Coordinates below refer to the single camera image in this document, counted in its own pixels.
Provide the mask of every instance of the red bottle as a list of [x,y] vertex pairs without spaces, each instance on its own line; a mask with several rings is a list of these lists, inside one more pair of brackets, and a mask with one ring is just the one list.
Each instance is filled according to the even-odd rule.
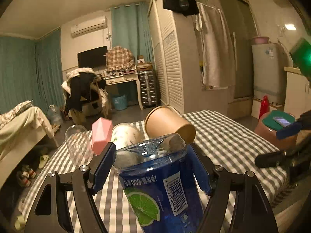
[[267,112],[269,112],[269,101],[268,101],[268,96],[265,95],[265,96],[263,97],[262,102],[261,102],[260,112],[259,112],[259,119],[260,119],[260,117],[261,117],[263,114],[265,114],[265,113],[267,113]]

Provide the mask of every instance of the pink box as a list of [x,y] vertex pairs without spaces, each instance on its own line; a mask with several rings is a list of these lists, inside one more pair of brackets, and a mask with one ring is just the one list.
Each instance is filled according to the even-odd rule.
[[112,121],[102,117],[92,124],[92,150],[96,155],[110,142],[112,128]]

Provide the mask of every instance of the checkered tablecloth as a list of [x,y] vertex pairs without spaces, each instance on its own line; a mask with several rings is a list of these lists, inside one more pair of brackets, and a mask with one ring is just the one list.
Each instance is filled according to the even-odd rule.
[[[254,160],[258,154],[277,150],[272,144],[236,123],[228,117],[214,111],[203,110],[183,115],[196,128],[194,142],[201,148],[215,165],[222,165],[230,172],[244,174],[253,171],[261,181],[262,187],[270,202],[283,190],[286,185],[287,173],[281,167],[258,169]],[[134,127],[144,132],[144,121],[132,123]],[[88,163],[82,159],[80,165]],[[23,215],[27,219],[31,206],[47,173],[56,170],[59,174],[75,170],[70,159],[66,143],[63,143],[49,160],[43,171],[30,189],[23,208]],[[200,198],[206,207],[208,197],[199,190]],[[74,205],[73,193],[68,192],[68,204],[75,232],[82,232]],[[110,233],[142,233],[136,217],[123,193],[118,181],[116,170],[113,168],[108,175],[104,188],[94,196],[99,214]],[[228,230],[234,208],[235,192],[229,195],[229,202],[225,214],[223,228]]]

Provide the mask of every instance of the desk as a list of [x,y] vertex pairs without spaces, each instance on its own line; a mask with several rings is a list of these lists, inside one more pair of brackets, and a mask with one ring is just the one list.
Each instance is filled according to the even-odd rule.
[[138,73],[124,74],[123,76],[114,77],[114,78],[105,78],[105,81],[107,83],[107,86],[108,85],[118,84],[118,83],[124,83],[124,82],[128,82],[128,81],[136,81],[138,103],[139,103],[140,109],[143,110],[142,99],[141,99],[141,96],[140,96],[140,81],[139,81],[139,78],[138,78]]

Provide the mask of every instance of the ceiling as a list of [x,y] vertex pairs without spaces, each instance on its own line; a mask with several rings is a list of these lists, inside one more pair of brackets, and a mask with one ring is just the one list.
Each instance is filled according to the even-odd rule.
[[38,39],[62,24],[118,4],[149,0],[13,0],[0,18],[0,34]]

